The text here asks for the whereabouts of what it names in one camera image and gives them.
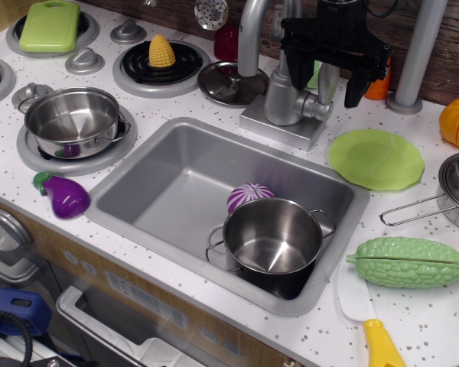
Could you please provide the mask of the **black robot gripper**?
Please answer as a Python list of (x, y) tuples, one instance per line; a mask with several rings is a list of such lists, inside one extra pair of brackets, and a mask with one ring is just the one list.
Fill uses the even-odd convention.
[(388, 72), (393, 49), (366, 26), (372, 12), (368, 1), (319, 1), (313, 18), (286, 18), (281, 22), (284, 51), (291, 83), (303, 90), (314, 75), (314, 62), (329, 63), (352, 72), (344, 106), (355, 108), (370, 84)]

